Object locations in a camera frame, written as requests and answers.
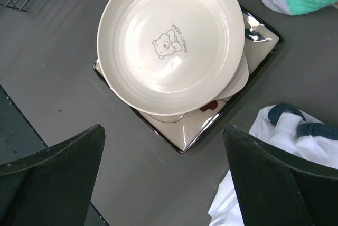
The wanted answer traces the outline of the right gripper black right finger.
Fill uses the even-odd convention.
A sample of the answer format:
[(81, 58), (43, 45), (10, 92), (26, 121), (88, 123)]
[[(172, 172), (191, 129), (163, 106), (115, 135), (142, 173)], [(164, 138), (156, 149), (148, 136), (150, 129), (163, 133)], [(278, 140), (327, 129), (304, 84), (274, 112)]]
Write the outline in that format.
[(337, 225), (337, 170), (226, 124), (227, 160), (245, 225)]

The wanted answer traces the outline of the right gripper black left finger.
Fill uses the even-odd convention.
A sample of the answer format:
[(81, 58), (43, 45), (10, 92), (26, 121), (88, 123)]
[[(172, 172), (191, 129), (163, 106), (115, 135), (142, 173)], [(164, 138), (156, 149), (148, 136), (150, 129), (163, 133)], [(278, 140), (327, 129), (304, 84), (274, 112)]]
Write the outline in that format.
[(1, 225), (84, 225), (105, 146), (96, 124), (1, 165)]

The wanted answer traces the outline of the square floral ceramic plate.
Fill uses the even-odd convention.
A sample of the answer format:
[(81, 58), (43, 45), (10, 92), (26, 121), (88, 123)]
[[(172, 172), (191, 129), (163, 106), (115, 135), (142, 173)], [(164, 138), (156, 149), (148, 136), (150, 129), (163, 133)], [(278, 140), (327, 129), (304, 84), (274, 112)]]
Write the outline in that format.
[(153, 116), (134, 108), (131, 111), (157, 136), (183, 154), (225, 116), (273, 59), (284, 42), (282, 35), (252, 11), (242, 7), (246, 28), (244, 54), (248, 61), (248, 81), (236, 94), (214, 100), (201, 110), (178, 116)]

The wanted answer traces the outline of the cream round plate with drawing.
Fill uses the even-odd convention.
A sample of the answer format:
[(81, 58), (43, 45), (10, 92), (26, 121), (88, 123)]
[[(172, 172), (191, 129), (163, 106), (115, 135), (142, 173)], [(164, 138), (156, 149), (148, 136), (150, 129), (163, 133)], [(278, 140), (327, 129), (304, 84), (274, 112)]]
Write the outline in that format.
[(97, 56), (112, 91), (141, 112), (174, 116), (214, 100), (245, 43), (237, 0), (109, 0)]

